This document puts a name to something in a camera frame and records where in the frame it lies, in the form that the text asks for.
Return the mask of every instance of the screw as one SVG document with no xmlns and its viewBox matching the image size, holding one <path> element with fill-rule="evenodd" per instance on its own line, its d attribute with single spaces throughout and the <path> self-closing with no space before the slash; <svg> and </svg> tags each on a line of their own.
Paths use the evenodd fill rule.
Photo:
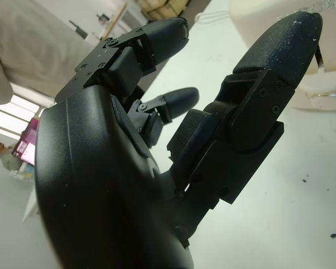
<svg viewBox="0 0 336 269">
<path fill-rule="evenodd" d="M 275 81 L 274 89 L 275 89 L 276 92 L 281 92 L 282 89 L 283 89 L 283 83 L 282 83 L 282 81 L 280 81 L 280 80 Z"/>
<path fill-rule="evenodd" d="M 221 198 L 224 198 L 225 196 L 227 196 L 229 194 L 229 189 L 227 187 L 224 187 L 222 188 L 220 191 L 219 191 L 219 196 Z"/>
<path fill-rule="evenodd" d="M 178 195 L 178 198 L 183 198 L 184 197 L 184 191 L 180 190 L 177 195 Z"/>
<path fill-rule="evenodd" d="M 279 114 L 280 113 L 280 106 L 275 105 L 271 108 L 271 111 L 273 112 L 273 114 Z"/>
<path fill-rule="evenodd" d="M 146 108 L 147 108 L 146 104 L 140 104 L 138 107 L 139 110 L 145 110 Z"/>
<path fill-rule="evenodd" d="M 259 91 L 260 97 L 265 97 L 267 95 L 267 90 L 265 88 L 261 88 Z"/>
<path fill-rule="evenodd" d="M 114 46 L 118 43 L 118 39 L 112 39 L 111 41 L 108 42 L 108 46 Z"/>
</svg>

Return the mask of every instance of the person's clothing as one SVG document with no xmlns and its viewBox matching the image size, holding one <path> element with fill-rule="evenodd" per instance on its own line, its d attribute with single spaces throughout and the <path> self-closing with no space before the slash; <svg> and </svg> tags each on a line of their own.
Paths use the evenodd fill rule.
<svg viewBox="0 0 336 269">
<path fill-rule="evenodd" d="M 10 146 L 8 148 L 8 151 L 0 154 L 0 159 L 1 159 L 3 166 L 9 171 L 19 170 L 20 166 L 23 163 L 23 161 L 13 156 L 12 151 L 14 150 L 14 148 L 15 148 L 15 145 Z"/>
<path fill-rule="evenodd" d="M 0 104 L 9 82 L 55 97 L 92 47 L 32 0 L 0 0 Z"/>
</svg>

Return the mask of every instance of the wall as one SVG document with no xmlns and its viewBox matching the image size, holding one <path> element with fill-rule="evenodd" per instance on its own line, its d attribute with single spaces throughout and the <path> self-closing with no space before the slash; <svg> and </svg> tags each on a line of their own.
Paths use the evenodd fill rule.
<svg viewBox="0 0 336 269">
<path fill-rule="evenodd" d="M 38 4 L 42 5 L 49 12 L 61 19 L 70 28 L 74 26 L 69 23 L 73 21 L 76 25 L 82 28 L 88 34 L 95 33 L 99 36 L 103 27 L 99 24 L 97 14 L 106 14 L 110 18 L 114 17 L 116 11 L 124 4 L 123 0 L 35 0 Z M 138 21 L 145 24 L 146 20 L 141 14 L 141 10 L 134 0 L 128 1 L 128 7 Z M 124 32 L 119 27 L 114 27 L 111 34 L 112 36 L 120 36 Z"/>
<path fill-rule="evenodd" d="M 14 139 L 0 134 L 6 145 Z M 9 176 L 0 160 L 0 269 L 55 269 L 40 218 L 21 222 L 32 189 Z"/>
</svg>

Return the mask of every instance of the white surface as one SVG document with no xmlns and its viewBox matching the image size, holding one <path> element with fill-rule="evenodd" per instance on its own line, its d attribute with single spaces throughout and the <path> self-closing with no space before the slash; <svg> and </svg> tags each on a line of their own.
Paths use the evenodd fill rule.
<svg viewBox="0 0 336 269">
<path fill-rule="evenodd" d="M 0 135 L 5 145 L 17 141 Z M 13 179 L 0 160 L 0 269 L 55 269 L 39 218 L 21 222 L 32 185 Z"/>
<path fill-rule="evenodd" d="M 74 26 L 69 20 L 77 24 L 83 31 L 88 34 L 94 33 L 100 35 L 103 27 L 99 24 L 97 14 L 106 14 L 109 18 L 113 18 L 120 7 L 127 2 L 127 9 L 130 13 L 129 17 L 133 17 L 135 22 L 140 25 L 147 23 L 146 18 L 142 15 L 140 7 L 134 0 L 35 0 L 52 14 L 61 19 L 70 28 Z M 121 36 L 126 33 L 125 22 L 121 21 L 115 25 L 111 31 L 112 36 Z"/>
<path fill-rule="evenodd" d="M 36 198 L 36 190 L 35 190 L 35 186 L 33 186 L 30 192 L 29 200 L 26 205 L 24 216 L 22 218 L 22 222 L 24 223 L 29 216 L 35 216 L 38 211 L 39 211 L 39 207 L 38 207 L 38 201 Z"/>
<path fill-rule="evenodd" d="M 321 110 L 336 110 L 336 92 L 317 94 L 310 98 L 311 105 Z"/>
<path fill-rule="evenodd" d="M 227 7 L 212 0 L 206 11 Z M 195 86 L 203 109 L 245 51 L 230 20 L 196 24 L 144 99 Z M 182 119 L 164 127 L 152 149 L 161 171 Z M 279 120 L 285 134 L 241 195 L 233 205 L 220 201 L 190 239 L 196 269 L 336 269 L 336 113 L 287 108 Z"/>
<path fill-rule="evenodd" d="M 315 74 L 305 75 L 298 87 L 314 94 L 324 94 L 336 90 L 336 71 L 325 72 L 322 66 Z"/>
</svg>

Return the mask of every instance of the white cable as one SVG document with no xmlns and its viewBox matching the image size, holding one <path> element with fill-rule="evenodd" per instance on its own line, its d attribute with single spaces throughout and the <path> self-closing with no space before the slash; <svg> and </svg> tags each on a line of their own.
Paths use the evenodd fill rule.
<svg viewBox="0 0 336 269">
<path fill-rule="evenodd" d="M 223 20 L 225 18 L 230 18 L 229 10 L 220 10 L 209 13 L 200 12 L 196 14 L 194 22 L 198 22 L 200 24 L 209 24 L 211 22 Z"/>
</svg>

